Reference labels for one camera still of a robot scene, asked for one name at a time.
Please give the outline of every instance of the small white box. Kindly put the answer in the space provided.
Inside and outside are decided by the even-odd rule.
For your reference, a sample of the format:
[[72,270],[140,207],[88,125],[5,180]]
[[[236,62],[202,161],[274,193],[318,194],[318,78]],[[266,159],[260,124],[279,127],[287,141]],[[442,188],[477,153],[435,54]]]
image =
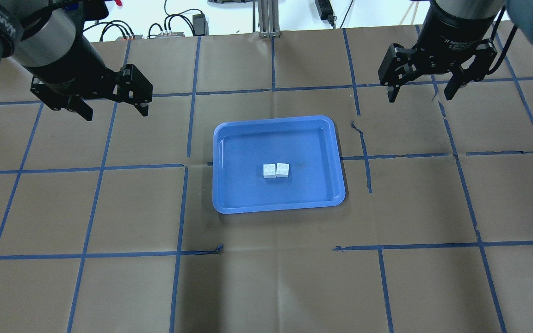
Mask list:
[[262,165],[262,177],[266,179],[273,179],[275,178],[276,172],[275,172],[275,165],[274,164],[263,164]]
[[289,164],[277,163],[277,177],[289,177]]

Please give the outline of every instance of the metal post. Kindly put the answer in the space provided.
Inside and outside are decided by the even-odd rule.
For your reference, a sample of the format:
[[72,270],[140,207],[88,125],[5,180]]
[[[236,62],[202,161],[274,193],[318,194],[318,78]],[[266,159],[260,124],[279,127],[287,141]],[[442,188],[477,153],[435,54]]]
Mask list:
[[258,25],[262,38],[279,37],[279,0],[258,0]]

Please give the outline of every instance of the white block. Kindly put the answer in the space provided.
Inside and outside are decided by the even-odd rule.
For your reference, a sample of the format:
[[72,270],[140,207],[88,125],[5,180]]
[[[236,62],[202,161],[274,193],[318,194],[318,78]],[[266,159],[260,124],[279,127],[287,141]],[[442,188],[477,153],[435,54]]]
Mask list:
[[277,163],[277,177],[289,177],[289,164]]
[[273,179],[276,177],[275,165],[274,164],[263,164],[262,165],[262,177],[266,179]]

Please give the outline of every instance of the black ring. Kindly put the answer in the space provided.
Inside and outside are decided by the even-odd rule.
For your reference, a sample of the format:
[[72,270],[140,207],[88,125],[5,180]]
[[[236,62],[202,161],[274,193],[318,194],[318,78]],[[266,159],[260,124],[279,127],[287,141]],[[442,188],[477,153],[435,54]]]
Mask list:
[[17,17],[2,5],[0,5],[0,36],[4,41],[3,57],[9,57],[13,54],[14,46],[19,42],[24,33],[24,28]]

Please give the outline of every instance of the blue tray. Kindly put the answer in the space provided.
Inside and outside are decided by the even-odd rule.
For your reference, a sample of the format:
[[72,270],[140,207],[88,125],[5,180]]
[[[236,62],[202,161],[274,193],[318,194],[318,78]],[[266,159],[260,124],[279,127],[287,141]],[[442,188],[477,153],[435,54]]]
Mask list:
[[[263,164],[288,163],[265,179]],[[213,134],[213,206],[220,213],[336,206],[345,200],[335,125],[326,116],[223,123]]]

